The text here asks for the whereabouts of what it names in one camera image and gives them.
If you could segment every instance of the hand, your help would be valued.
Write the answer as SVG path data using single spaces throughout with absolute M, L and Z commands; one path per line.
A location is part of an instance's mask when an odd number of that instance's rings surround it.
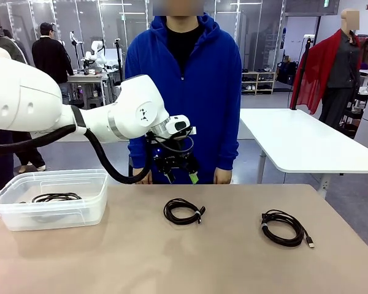
M 134 176 L 138 175 L 142 170 L 143 168 L 134 168 Z M 148 174 L 143 178 L 143 180 L 137 182 L 136 184 L 140 184 L 140 185 L 153 184 L 153 178 L 151 176 L 151 171 L 148 172 Z
M 231 170 L 222 170 L 220 168 L 216 168 L 214 172 L 214 184 L 230 184 L 232 181 L 232 171 Z

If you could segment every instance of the red garment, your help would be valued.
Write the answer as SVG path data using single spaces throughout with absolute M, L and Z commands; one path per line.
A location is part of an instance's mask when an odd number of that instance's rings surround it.
M 334 64 L 335 56 L 339 48 L 341 41 L 342 30 L 339 29 L 334 35 L 326 40 L 323 40 L 319 44 L 309 49 L 307 65 L 305 67 L 304 76 L 302 78 L 299 98 L 297 104 L 304 104 L 308 106 L 311 111 L 311 115 L 318 109 L 319 102 L 323 97 L 324 91 L 327 87 L 327 81 L 330 76 L 330 71 Z M 357 44 L 359 46 L 359 39 L 356 37 Z M 299 69 L 297 70 L 296 77 L 294 79 L 293 96 L 296 95 L 298 89 L 301 66 L 303 58 L 301 59 Z M 358 69 L 361 66 L 361 62 L 357 63 Z M 290 103 L 290 108 L 293 106 L 293 100 Z

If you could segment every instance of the fluorescent light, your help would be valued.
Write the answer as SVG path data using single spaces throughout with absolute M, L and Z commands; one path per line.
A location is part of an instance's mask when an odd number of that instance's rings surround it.
M 119 12 L 119 14 L 145 14 L 144 12 Z
M 122 5 L 132 5 L 132 3 L 124 3 L 124 4 L 119 4 L 119 3 L 101 3 L 101 5 L 103 6 L 107 6 L 107 5 L 118 5 L 118 6 L 122 6 Z
M 231 5 L 260 5 L 262 2 L 254 2 L 254 3 L 231 3 Z

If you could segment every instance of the person's right hand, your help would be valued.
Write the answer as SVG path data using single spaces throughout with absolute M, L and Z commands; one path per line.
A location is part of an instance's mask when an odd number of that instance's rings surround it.
M 143 170 L 143 168 L 134 168 L 134 176 L 138 175 L 141 171 Z M 136 184 L 140 184 L 140 185 L 148 185 L 148 184 L 153 184 L 153 177 L 151 176 L 151 171 L 148 172 L 148 174 L 143 178 L 143 180 L 137 182 Z

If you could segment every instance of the person's left hand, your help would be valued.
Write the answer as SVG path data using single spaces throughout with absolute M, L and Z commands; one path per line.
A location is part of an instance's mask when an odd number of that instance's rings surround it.
M 214 184 L 230 184 L 232 180 L 232 171 L 231 170 L 222 170 L 220 168 L 216 168 L 214 172 Z

